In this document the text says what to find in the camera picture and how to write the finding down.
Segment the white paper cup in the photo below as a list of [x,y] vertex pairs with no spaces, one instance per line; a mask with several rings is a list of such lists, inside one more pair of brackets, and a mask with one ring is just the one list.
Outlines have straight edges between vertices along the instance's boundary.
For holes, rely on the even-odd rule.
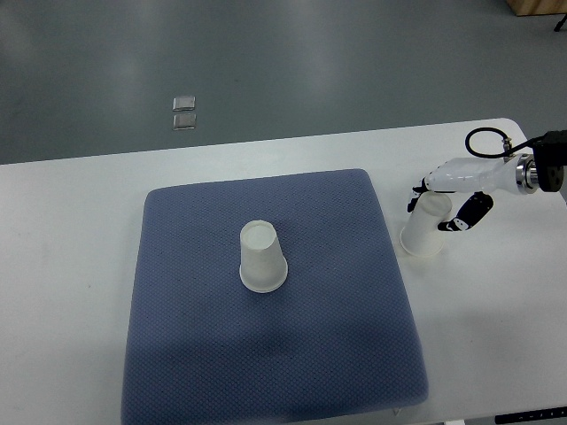
[[437,225],[452,207],[451,199],[443,193],[423,193],[401,230],[400,242],[404,250],[417,257],[430,257],[441,251],[445,238]]
[[240,279],[254,292],[278,289],[287,277],[287,261],[277,233],[264,220],[250,221],[240,231]]

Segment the white table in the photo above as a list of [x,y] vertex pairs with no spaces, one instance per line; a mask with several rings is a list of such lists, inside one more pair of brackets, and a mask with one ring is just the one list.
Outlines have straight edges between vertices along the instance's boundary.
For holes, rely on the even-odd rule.
[[[0,166],[2,423],[120,423],[146,194],[156,188],[363,168],[406,284],[430,380],[423,404],[322,422],[417,423],[567,405],[567,211],[558,194],[493,194],[433,259],[398,234],[411,187],[483,120]],[[466,197],[454,197],[455,207]]]

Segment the robotic hand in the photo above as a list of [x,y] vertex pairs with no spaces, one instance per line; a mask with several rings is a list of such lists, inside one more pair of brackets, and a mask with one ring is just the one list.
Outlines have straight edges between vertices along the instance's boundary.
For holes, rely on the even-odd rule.
[[[502,136],[503,153],[483,154],[470,147],[471,137],[485,131]],[[439,230],[453,232],[468,230],[476,225],[493,207],[493,199],[487,193],[496,189],[505,189],[518,195],[531,194],[537,188],[544,192],[561,191],[567,202],[567,183],[563,185],[563,166],[567,165],[567,130],[549,131],[512,147],[503,131],[481,127],[467,134],[465,147],[476,158],[451,159],[424,177],[413,188],[408,213],[414,211],[417,200],[427,191],[474,192],[453,219],[439,223]],[[532,148],[533,154],[515,154],[525,147]]]

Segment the cup base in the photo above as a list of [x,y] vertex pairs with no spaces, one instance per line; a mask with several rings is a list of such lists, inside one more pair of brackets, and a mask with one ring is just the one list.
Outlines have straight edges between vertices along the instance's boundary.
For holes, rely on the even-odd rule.
[[428,235],[428,240],[426,242],[421,241],[420,245],[417,247],[410,247],[406,243],[404,243],[404,230],[403,228],[400,232],[400,243],[401,247],[406,250],[408,254],[411,254],[415,257],[432,257],[443,249],[445,245],[445,238],[442,235]]
[[245,278],[242,276],[242,266],[238,268],[238,272],[240,273],[240,280],[247,289],[251,290],[252,292],[257,292],[259,294],[265,294],[268,292],[272,292],[273,290],[277,290],[280,286],[284,284],[285,280],[287,279],[287,261],[285,259],[283,259],[283,261],[285,261],[285,273],[283,274],[283,277],[278,281],[276,281],[273,285],[270,285],[268,287],[263,287],[263,286],[257,287],[251,284],[250,282],[247,282]]

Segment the blue cushion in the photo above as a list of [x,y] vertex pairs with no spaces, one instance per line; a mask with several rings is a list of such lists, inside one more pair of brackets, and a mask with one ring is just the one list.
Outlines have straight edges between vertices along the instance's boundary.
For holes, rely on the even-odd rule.
[[[268,294],[238,274],[251,220],[274,225],[289,265]],[[123,424],[301,421],[426,398],[416,325],[366,172],[148,195]]]

